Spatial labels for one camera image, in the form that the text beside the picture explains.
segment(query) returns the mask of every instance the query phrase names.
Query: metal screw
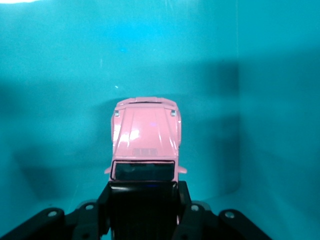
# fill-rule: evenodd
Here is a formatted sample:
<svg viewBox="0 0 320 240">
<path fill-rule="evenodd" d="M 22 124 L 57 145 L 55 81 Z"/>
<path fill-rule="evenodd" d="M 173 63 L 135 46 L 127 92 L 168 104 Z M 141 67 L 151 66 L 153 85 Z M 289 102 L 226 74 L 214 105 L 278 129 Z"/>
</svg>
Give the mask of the metal screw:
<svg viewBox="0 0 320 240">
<path fill-rule="evenodd" d="M 94 208 L 94 206 L 92 204 L 85 206 L 85 210 L 91 210 L 93 208 Z"/>
<path fill-rule="evenodd" d="M 198 212 L 199 211 L 199 207 L 197 205 L 192 205 L 191 206 L 191 210 L 195 211 L 195 212 Z"/>
<path fill-rule="evenodd" d="M 229 219 L 235 218 L 235 214 L 232 211 L 226 211 L 224 215 Z"/>
<path fill-rule="evenodd" d="M 55 215 L 57 215 L 58 214 L 58 212 L 57 211 L 51 211 L 51 212 L 49 212 L 48 213 L 48 217 L 54 217 Z"/>
</svg>

